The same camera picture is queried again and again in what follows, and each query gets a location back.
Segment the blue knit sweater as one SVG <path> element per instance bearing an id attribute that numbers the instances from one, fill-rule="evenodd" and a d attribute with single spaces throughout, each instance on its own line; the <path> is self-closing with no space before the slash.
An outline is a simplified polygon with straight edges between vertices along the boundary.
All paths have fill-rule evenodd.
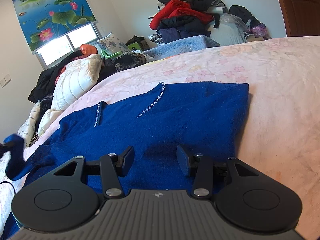
<path id="1" fill-rule="evenodd" d="M 31 184 L 70 159 L 95 161 L 132 146 L 134 162 L 120 179 L 124 192 L 187 190 L 176 150 L 223 162 L 235 155 L 235 139 L 249 106 L 246 83 L 159 83 L 152 90 L 112 104 L 104 101 L 60 120 L 59 128 L 31 155 Z"/>

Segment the dark clothes pile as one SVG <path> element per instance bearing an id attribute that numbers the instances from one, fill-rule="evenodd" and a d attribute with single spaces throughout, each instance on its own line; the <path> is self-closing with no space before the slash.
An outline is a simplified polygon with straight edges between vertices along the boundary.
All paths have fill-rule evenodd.
<path id="1" fill-rule="evenodd" d="M 267 27 L 240 5 L 227 7 L 222 0 L 158 0 L 150 16 L 149 36 L 159 45 L 203 35 L 229 46 L 270 38 Z"/>

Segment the pink floral bedspread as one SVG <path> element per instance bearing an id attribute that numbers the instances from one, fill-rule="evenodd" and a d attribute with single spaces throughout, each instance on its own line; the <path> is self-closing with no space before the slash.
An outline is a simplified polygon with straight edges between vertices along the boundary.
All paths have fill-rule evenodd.
<path id="1" fill-rule="evenodd" d="M 235 155 L 298 194 L 303 209 L 293 230 L 256 233 L 225 221 L 191 190 L 142 190 L 106 200 L 86 223 L 63 232 L 20 228 L 13 198 L 28 186 L 28 161 L 69 114 L 104 101 L 144 94 L 159 83 L 246 83 L 249 106 Z M 11 135 L 3 143 L 1 239 L 319 239 L 319 37 L 278 38 L 208 48 L 125 70 L 69 106 L 33 146 Z"/>

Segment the black garment by duvet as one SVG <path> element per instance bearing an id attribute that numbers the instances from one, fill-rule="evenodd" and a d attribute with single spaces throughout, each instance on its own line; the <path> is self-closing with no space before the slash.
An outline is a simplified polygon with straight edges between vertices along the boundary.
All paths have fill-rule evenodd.
<path id="1" fill-rule="evenodd" d="M 48 94 L 52 94 L 55 89 L 56 78 L 60 75 L 61 69 L 72 61 L 73 58 L 82 56 L 82 52 L 77 50 L 66 56 L 60 63 L 41 72 L 36 86 L 28 96 L 28 100 L 37 103 Z"/>

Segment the white quilted duvet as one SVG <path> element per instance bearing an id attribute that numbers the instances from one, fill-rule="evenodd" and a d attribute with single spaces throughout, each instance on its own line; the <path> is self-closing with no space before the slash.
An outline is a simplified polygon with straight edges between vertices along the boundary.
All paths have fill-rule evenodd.
<path id="1" fill-rule="evenodd" d="M 67 64 L 57 80 L 52 106 L 40 121 L 37 132 L 39 136 L 44 134 L 63 111 L 96 85 L 101 66 L 102 59 L 99 54 L 92 54 Z"/>

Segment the leopard print garment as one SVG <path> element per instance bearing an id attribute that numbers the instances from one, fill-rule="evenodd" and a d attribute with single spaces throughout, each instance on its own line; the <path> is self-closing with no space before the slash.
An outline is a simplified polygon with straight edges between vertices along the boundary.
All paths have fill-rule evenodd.
<path id="1" fill-rule="evenodd" d="M 127 69 L 136 68 L 146 64 L 146 58 L 141 53 L 135 52 L 125 52 L 122 53 L 119 57 L 117 57 L 114 61 L 114 66 L 117 72 L 121 72 Z"/>

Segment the window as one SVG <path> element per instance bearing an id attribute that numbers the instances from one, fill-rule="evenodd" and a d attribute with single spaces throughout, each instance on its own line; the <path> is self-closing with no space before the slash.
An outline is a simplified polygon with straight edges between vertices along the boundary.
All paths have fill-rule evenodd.
<path id="1" fill-rule="evenodd" d="M 87 24 L 56 38 L 40 49 L 34 55 L 39 60 L 43 70 L 58 64 L 65 56 L 80 49 L 83 44 L 93 44 L 102 38 L 95 23 Z"/>

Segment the floral pillow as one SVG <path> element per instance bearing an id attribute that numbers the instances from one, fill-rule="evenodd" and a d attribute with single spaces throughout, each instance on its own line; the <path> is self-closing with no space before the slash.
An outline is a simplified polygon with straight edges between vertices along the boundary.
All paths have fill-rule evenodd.
<path id="1" fill-rule="evenodd" d="M 130 51 L 129 48 L 116 35 L 109 33 L 106 37 L 96 41 L 96 44 L 108 55 L 114 54 L 118 51 L 122 53 Z"/>

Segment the light blue fleece blanket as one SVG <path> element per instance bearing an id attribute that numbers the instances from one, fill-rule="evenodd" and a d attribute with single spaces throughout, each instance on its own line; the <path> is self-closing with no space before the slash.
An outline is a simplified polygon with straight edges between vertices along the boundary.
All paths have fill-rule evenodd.
<path id="1" fill-rule="evenodd" d="M 180 40 L 172 41 L 161 46 L 146 50 L 143 54 L 161 60 L 167 57 L 180 55 L 192 51 L 203 50 L 206 48 L 219 47 L 220 44 L 204 35 L 182 38 Z"/>

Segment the green plastic stool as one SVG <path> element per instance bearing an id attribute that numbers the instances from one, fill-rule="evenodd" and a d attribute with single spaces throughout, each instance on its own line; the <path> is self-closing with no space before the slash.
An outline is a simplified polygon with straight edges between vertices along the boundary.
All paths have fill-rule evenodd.
<path id="1" fill-rule="evenodd" d="M 141 50 L 141 47 L 140 47 L 140 45 L 139 45 L 137 42 L 132 43 L 132 44 L 129 44 L 127 47 L 128 47 L 129 50 L 131 50 L 131 51 L 133 51 L 133 50 Z M 116 52 L 116 53 L 114 53 L 114 54 L 111 54 L 111 55 L 108 55 L 108 53 L 107 53 L 106 51 L 104 51 L 104 50 L 101 51 L 101 56 L 104 57 L 104 58 L 106 58 L 106 59 L 116 58 L 116 57 L 118 57 L 120 54 L 121 54 L 121 51 L 118 51 L 118 52 Z"/>

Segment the grey bundled bedding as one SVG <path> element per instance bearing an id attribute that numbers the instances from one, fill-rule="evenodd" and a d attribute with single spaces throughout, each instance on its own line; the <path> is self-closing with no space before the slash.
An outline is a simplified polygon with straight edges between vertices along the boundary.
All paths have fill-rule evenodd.
<path id="1" fill-rule="evenodd" d="M 247 27 L 243 20 L 238 16 L 231 14 L 220 15 L 219 26 L 215 27 L 215 20 L 207 25 L 210 31 L 210 38 L 220 46 L 230 46 L 235 44 L 246 43 Z"/>

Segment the lotus print roller blind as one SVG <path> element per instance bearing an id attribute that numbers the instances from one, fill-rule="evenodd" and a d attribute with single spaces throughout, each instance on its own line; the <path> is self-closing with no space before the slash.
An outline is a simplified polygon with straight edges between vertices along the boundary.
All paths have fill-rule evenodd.
<path id="1" fill-rule="evenodd" d="M 32 53 L 48 42 L 97 21 L 87 0 L 12 0 Z"/>

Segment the red garment on pile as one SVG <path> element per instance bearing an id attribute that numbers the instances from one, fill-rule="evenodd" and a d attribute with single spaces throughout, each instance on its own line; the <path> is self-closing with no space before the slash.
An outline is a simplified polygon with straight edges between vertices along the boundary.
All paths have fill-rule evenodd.
<path id="1" fill-rule="evenodd" d="M 149 26 L 152 30 L 156 30 L 161 20 L 178 16 L 194 16 L 203 24 L 208 24 L 214 20 L 214 17 L 206 12 L 191 9 L 191 5 L 187 2 L 171 0 L 152 18 Z"/>

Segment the brown wooden door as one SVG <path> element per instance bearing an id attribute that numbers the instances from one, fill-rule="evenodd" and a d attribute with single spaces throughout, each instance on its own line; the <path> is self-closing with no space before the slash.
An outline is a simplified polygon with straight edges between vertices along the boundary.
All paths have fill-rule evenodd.
<path id="1" fill-rule="evenodd" d="M 286 35 L 319 35 L 319 0 L 278 0 Z"/>

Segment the white wall switch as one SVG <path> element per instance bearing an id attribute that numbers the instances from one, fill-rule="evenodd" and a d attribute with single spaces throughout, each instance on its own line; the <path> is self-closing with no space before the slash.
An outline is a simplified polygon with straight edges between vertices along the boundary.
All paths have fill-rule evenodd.
<path id="1" fill-rule="evenodd" d="M 11 81 L 11 76 L 9 74 L 3 76 L 0 79 L 0 85 L 2 88 L 4 88 L 9 82 Z"/>

